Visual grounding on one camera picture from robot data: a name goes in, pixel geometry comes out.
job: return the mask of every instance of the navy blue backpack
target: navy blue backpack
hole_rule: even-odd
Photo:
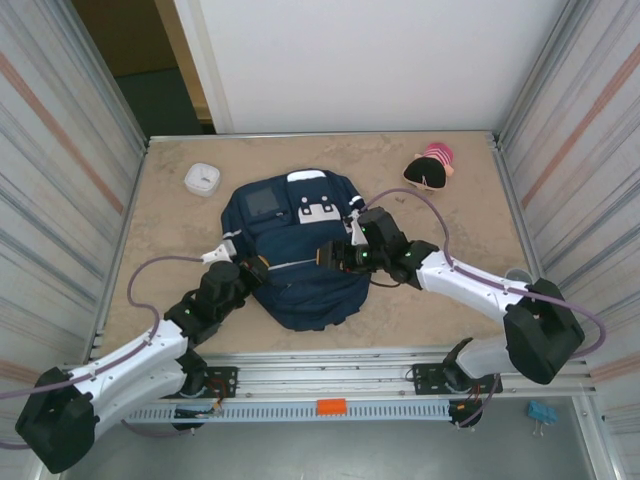
[[[369,275],[316,265],[316,250],[331,240],[349,240],[343,218],[364,201],[351,181],[326,170],[301,170],[238,188],[222,212],[223,238],[236,260],[262,255],[268,281],[254,292],[284,327],[322,330],[360,310]]]

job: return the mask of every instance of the small white container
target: small white container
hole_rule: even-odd
[[[220,184],[220,170],[206,163],[196,163],[184,177],[184,184],[191,193],[210,197]]]

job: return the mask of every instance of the beige table surface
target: beige table surface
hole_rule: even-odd
[[[105,327],[103,353],[141,334],[151,314],[129,306],[126,285],[145,260],[159,255],[200,256],[220,242],[220,213],[231,193],[246,183],[318,167],[349,177],[360,194],[371,198],[392,187],[406,187],[401,173],[415,153],[443,141],[453,150],[455,175],[447,187],[431,193],[451,230],[451,251],[458,259],[504,275],[524,267],[505,195],[482,132],[393,133],[287,138],[216,138],[151,144],[133,213],[115,293]],[[221,171],[221,184],[210,198],[189,193],[183,179],[203,162]],[[418,199],[392,194],[379,202],[409,239],[442,245],[437,220]],[[150,266],[134,287],[134,298],[160,312],[199,285],[199,264],[162,262]],[[374,278],[389,282],[384,273]],[[201,353],[311,350],[361,347],[450,345],[467,336],[499,331],[483,315],[442,295],[409,286],[372,286],[361,311],[324,332],[293,332],[281,327],[253,299],[230,315],[220,331],[198,347]]]

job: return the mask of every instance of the white wall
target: white wall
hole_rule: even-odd
[[[221,133],[493,129],[565,0],[176,0]]]

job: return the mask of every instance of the stuffed animal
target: stuffed animal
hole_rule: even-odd
[[[421,190],[442,190],[453,175],[453,152],[444,143],[432,143],[422,155],[416,154],[405,168],[405,181]]]

